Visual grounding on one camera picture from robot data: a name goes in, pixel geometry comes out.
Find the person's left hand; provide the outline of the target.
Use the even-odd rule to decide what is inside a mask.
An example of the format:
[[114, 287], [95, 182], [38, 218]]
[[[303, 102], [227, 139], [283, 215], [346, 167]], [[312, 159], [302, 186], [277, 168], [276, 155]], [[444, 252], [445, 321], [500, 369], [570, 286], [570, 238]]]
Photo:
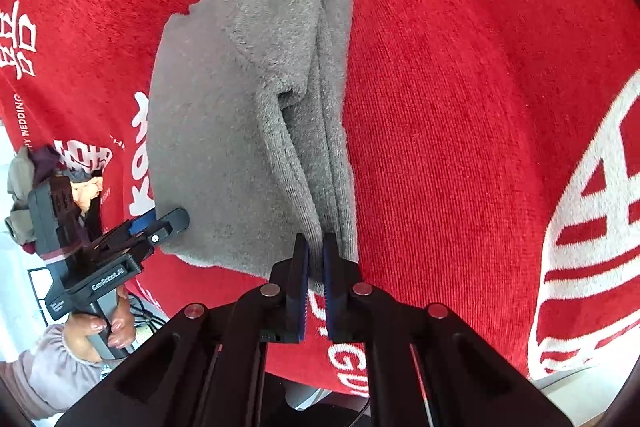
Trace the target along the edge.
[[107, 322], [89, 314], [70, 314], [63, 329], [66, 347], [79, 360], [100, 363], [103, 359], [90, 338], [105, 329], [111, 329], [107, 338], [110, 347], [125, 349], [136, 339], [134, 316], [130, 311], [128, 291], [124, 285], [117, 288], [117, 307]]

